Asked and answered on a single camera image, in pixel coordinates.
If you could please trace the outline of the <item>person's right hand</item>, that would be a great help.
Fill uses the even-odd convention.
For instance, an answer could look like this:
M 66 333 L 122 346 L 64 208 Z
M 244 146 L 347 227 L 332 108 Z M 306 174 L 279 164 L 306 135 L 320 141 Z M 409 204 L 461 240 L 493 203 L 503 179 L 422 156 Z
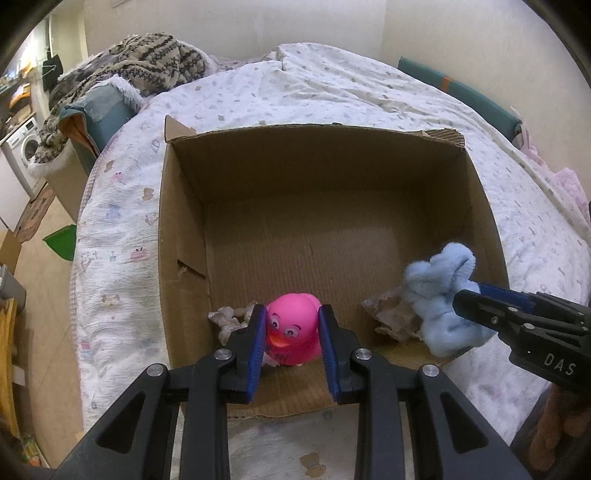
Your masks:
M 581 438 L 589 424 L 590 398 L 553 385 L 529 447 L 530 465 L 537 471 L 548 471 L 556 461 L 562 436 Z

